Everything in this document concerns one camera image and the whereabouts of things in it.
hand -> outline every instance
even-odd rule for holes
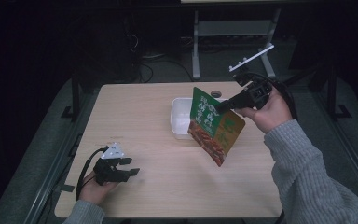
[[[83,183],[86,184],[83,186],[80,192],[79,199],[97,205],[102,203],[107,193],[118,185],[117,182],[105,182],[102,186],[99,185],[95,181],[94,171],[84,177]]]
[[[235,112],[251,119],[263,133],[293,119],[287,103],[275,88],[272,88],[267,103],[260,110],[246,107]]]

black mechanical claw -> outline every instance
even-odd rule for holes
[[[104,182],[127,182],[130,176],[137,175],[140,169],[123,171],[116,166],[130,164],[131,161],[131,158],[98,159],[94,166],[95,180],[99,185]]]
[[[224,114],[230,109],[256,107],[261,109],[269,100],[272,90],[270,83],[262,77],[252,76],[252,73],[235,75],[234,79],[244,89],[232,98],[215,106],[219,114]]]

white desk leg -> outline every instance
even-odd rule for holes
[[[194,48],[193,48],[193,78],[200,79],[200,63],[199,63],[199,12],[194,14]]]
[[[269,46],[269,44],[272,41],[272,37],[274,36],[275,28],[277,27],[280,14],[281,14],[281,9],[280,8],[276,9],[274,13],[274,17],[272,18],[271,24],[269,25],[268,28],[266,48]],[[272,69],[271,63],[269,62],[269,56],[267,55],[267,53],[261,55],[261,61],[264,64],[268,77],[275,78],[275,73],[274,70]]]

white plastic container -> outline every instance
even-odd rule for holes
[[[193,98],[175,98],[172,101],[171,127],[177,139],[192,139],[187,133]]]

gray sweater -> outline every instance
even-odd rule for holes
[[[265,144],[287,223],[358,223],[358,197],[327,175],[322,152],[296,120],[268,132]],[[64,223],[101,223],[103,216],[97,205],[77,201]]]

